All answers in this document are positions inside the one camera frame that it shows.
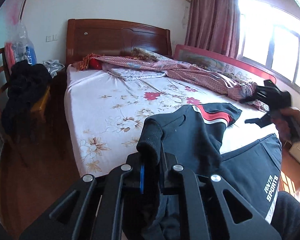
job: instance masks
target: red cushion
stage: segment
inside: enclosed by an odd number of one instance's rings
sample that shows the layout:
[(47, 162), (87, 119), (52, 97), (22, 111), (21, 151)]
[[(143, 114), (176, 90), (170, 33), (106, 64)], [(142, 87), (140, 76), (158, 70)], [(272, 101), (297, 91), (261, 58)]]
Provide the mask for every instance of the red cushion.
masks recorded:
[(89, 68), (102, 70), (102, 62), (100, 60), (97, 60), (95, 58), (91, 58), (89, 61)]

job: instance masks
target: plastic bag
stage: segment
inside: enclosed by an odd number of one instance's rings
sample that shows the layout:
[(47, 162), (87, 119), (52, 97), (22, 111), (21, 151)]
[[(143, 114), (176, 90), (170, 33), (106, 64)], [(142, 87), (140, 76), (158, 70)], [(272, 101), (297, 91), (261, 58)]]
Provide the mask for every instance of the plastic bag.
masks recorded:
[(5, 43), (5, 54), (10, 71), (13, 62), (16, 63), (26, 59), (31, 65), (37, 64), (34, 45), (28, 38), (28, 32), (24, 24), (18, 23), (13, 27), (11, 40)]
[(42, 64), (47, 68), (50, 75), (54, 78), (57, 72), (63, 69), (65, 66), (59, 62), (59, 60), (45, 60)]

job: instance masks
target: black jacket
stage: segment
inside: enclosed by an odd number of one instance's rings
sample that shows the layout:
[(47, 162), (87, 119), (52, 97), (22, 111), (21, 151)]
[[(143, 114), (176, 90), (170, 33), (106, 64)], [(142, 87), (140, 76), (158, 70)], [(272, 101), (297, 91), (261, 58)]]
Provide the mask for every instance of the black jacket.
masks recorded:
[(30, 109), (44, 94), (52, 77), (42, 64), (30, 65), (26, 60), (11, 68), (9, 100), (2, 111), (1, 123), (7, 134), (13, 132), (13, 118)]
[[(151, 174), (145, 174), (145, 184), (158, 185), (162, 143), (165, 152), (174, 154), (179, 164), (194, 173), (221, 175), (267, 221), (271, 220), (280, 177), (281, 143), (275, 134), (270, 134), (220, 155), (223, 133), (240, 114), (241, 110), (229, 103), (211, 103), (185, 105), (171, 114), (148, 117), (137, 144), (148, 167), (145, 172), (153, 167)], [(269, 188), (266, 192), (266, 185), (273, 180), (274, 192)], [(162, 195), (159, 186), (144, 190), (143, 195), (124, 200), (122, 228), (127, 238), (180, 239), (178, 197)]]

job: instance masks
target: pillow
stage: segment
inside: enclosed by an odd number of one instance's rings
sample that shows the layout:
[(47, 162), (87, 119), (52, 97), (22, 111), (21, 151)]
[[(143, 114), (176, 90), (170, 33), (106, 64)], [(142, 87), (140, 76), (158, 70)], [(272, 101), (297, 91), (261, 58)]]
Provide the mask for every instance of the pillow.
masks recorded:
[(102, 70), (102, 62), (95, 58), (91, 58), (89, 61), (89, 68), (96, 69), (96, 70)]
[(221, 73), (222, 75), (227, 76), (240, 84), (246, 82), (255, 82), (259, 86), (263, 86), (263, 81), (265, 80), (264, 78), (259, 77), (256, 74), (244, 70), (240, 67), (208, 56), (200, 55), (195, 52), (189, 52), (186, 50), (180, 51), (181, 53), (178, 55), (178, 58), (176, 60), (185, 61), (190, 64), (196, 64), (197, 66), (206, 70)]
[(131, 52), (132, 56), (144, 56), (149, 58), (152, 62), (160, 61), (160, 60), (171, 60), (168, 57), (162, 56), (158, 53), (142, 49), (142, 48), (134, 48)]

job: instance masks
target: blanket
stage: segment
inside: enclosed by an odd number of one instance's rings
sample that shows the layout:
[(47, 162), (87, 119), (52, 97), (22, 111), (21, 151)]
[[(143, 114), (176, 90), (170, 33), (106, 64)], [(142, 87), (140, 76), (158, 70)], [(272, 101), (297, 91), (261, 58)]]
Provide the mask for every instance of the blanket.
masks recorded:
[(103, 62), (102, 70), (110, 73), (115, 77), (121, 78), (124, 81), (158, 78), (164, 77), (166, 75), (164, 72), (127, 69), (125, 67), (118, 67), (116, 65), (112, 65), (106, 62)]
[[(135, 48), (132, 56), (129, 57), (88, 55), (82, 62), (73, 65), (77, 69), (86, 69), (90, 58), (135, 70), (164, 72), (168, 77), (208, 88), (236, 101), (251, 96), (257, 86), (255, 82), (239, 83), (221, 73), (209, 71), (195, 64), (173, 60), (141, 48)], [(258, 100), (248, 104), (254, 105), (258, 110), (268, 110), (267, 105)]]
[[(196, 65), (191, 65), (190, 63), (180, 62), (173, 59), (157, 62), (145, 62), (131, 58), (111, 56), (100, 56), (97, 57), (97, 59), (102, 62), (126, 68), (165, 71), (168, 77), (208, 88), (236, 101), (246, 98), (247, 96), (251, 96), (255, 90), (255, 86), (257, 85), (254, 82), (239, 84), (220, 73), (204, 70)], [(254, 101), (252, 104), (257, 109), (264, 110), (262, 108), (263, 104), (258, 101)]]

